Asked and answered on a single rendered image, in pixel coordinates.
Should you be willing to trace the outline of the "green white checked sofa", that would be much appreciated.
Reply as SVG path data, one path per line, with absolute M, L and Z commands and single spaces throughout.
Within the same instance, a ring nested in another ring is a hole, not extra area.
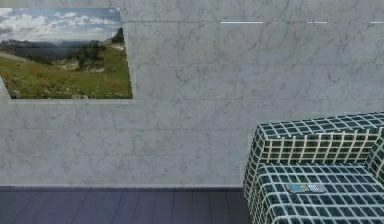
M 384 224 L 384 112 L 258 125 L 243 191 L 252 224 Z

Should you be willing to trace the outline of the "grey remote control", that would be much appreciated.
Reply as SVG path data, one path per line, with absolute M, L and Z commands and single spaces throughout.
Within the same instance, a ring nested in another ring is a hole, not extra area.
M 300 183 L 291 183 L 285 185 L 286 189 L 290 193 L 294 194 L 319 194 L 325 193 L 326 188 L 321 184 L 300 184 Z

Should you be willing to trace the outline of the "window with mountain view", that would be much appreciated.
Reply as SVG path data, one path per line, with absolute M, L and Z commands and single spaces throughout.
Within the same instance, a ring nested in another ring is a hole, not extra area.
M 0 8 L 0 84 L 8 97 L 131 99 L 118 8 Z

